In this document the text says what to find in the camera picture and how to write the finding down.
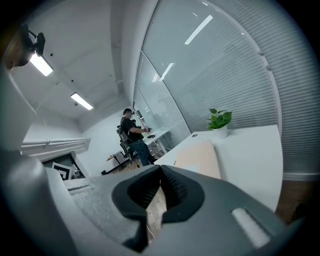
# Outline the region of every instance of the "window blinds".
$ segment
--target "window blinds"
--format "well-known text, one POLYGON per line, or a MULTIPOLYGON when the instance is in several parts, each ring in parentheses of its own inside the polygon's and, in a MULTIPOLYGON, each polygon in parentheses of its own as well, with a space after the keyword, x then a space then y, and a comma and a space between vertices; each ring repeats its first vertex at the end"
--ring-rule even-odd
POLYGON ((160 129, 169 131, 165 137, 171 148, 191 134, 167 87, 143 54, 140 57, 136 87, 160 129))
POLYGON ((282 119, 284 171, 319 171, 319 68, 299 28, 278 5, 162 0, 142 51, 163 77, 191 132, 207 129, 208 108, 233 111, 230 128, 282 119), (276 88, 248 37, 219 9, 260 47, 276 88))

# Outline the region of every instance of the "fluorescent light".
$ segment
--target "fluorescent light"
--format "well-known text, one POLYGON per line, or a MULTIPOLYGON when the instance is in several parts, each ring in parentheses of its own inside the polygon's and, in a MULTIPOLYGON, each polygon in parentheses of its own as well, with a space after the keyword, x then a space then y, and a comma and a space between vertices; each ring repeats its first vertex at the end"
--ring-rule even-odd
POLYGON ((190 35, 190 37, 185 41, 185 45, 190 44, 190 42, 195 38, 195 36, 211 21, 213 17, 209 15, 205 18, 205 20, 193 31, 193 33, 190 35))
POLYGON ((93 106, 91 106, 88 102, 86 102, 83 98, 79 96, 78 93, 74 93, 71 95, 71 98, 74 99, 76 102, 84 106, 87 110, 93 109, 93 106))
POLYGON ((44 58, 38 57, 36 53, 32 55, 30 62, 45 76, 53 71, 44 58))
POLYGON ((172 65, 173 65, 173 63, 170 63, 169 66, 166 68, 166 70, 163 72, 163 75, 161 76, 161 80, 163 80, 165 78, 166 74, 169 72, 172 65))

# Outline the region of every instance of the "man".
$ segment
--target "man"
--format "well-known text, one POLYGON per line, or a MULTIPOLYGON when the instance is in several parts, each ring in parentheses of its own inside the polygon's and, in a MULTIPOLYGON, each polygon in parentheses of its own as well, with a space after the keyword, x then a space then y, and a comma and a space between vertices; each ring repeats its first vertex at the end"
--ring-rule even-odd
POLYGON ((130 148, 136 151, 143 166, 154 164, 155 158, 149 153, 148 146, 143 141, 142 133, 150 132, 150 128, 140 129, 130 120, 132 117, 132 111, 130 108, 126 108, 123 111, 123 117, 121 119, 121 128, 128 138, 128 144, 130 148))

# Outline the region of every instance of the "table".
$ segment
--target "table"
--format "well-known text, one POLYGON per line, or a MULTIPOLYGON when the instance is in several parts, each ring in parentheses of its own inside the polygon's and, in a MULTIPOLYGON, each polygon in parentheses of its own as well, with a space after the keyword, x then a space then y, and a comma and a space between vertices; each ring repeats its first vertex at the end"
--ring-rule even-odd
POLYGON ((107 158, 107 161, 109 161, 109 160, 111 160, 111 159, 114 158, 114 159, 118 162, 118 164, 123 168, 124 166, 123 166, 122 163, 120 163, 120 162, 118 161, 118 159, 117 159, 117 155, 119 155, 121 152, 122 152, 122 151, 118 151, 117 153, 114 153, 113 155, 111 155, 111 158, 107 158))
MULTIPOLYGON (((149 135, 155 135, 154 138, 143 138, 143 141, 145 144, 147 144, 148 146, 152 143, 155 142, 156 140, 158 140, 161 136, 165 135, 167 132, 169 132, 168 130, 161 130, 161 131, 154 131, 153 133, 149 134, 149 135)), ((159 146, 162 149, 163 153, 167 153, 167 150, 165 149, 164 145, 162 144, 162 142, 160 140, 158 140, 159 146)))
POLYGON ((221 179, 239 187, 275 211, 283 179, 281 138, 276 125, 228 130, 218 139, 214 131, 193 132, 155 165, 174 166, 179 152, 201 141, 211 140, 218 160, 221 179))

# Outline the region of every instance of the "office chair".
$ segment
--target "office chair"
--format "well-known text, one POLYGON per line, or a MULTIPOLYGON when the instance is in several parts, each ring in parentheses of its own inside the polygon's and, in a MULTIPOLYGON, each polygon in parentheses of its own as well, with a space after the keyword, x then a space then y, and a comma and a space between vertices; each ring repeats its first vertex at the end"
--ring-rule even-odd
POLYGON ((120 146, 123 149, 124 154, 121 152, 124 158, 129 158, 130 164, 132 164, 132 161, 136 164, 138 168, 140 168, 140 165, 135 161, 135 155, 134 151, 129 147, 126 148, 125 145, 120 141, 120 146))

